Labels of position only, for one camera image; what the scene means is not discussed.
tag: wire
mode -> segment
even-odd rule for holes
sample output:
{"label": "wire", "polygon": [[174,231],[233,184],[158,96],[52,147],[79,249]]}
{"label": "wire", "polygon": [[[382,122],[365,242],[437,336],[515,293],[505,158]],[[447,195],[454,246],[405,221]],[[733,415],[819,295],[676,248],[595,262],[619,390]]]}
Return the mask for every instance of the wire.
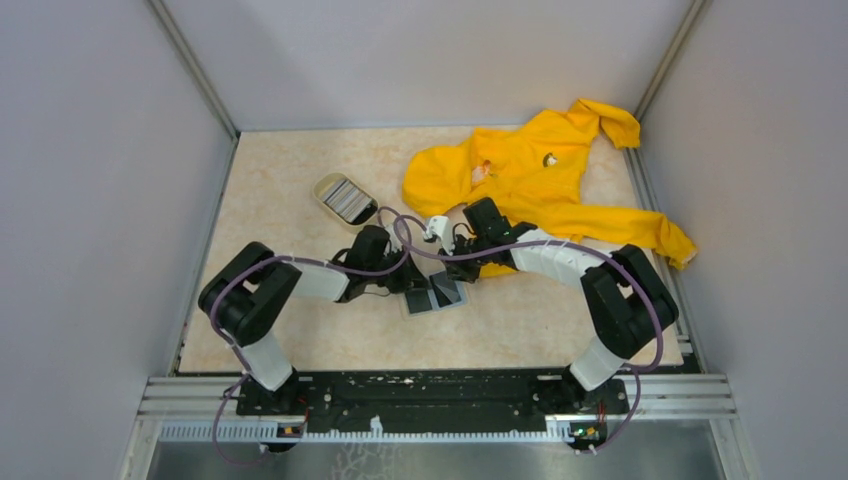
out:
{"label": "wire", "polygon": [[218,443],[218,423],[220,423],[221,416],[224,414],[224,407],[226,407],[227,402],[233,398],[233,392],[244,385],[244,382],[246,382],[248,378],[250,378],[250,374],[245,373],[238,382],[233,384],[232,387],[224,390],[224,400],[221,402],[221,406],[218,407],[218,411],[215,413],[215,420],[212,421],[212,445],[215,447],[215,451],[218,452],[218,456],[221,457],[222,460],[237,467],[253,467],[268,459],[268,450],[263,450],[259,457],[255,460],[251,460],[249,462],[233,460],[224,454],[224,450],[221,449],[221,445]]}

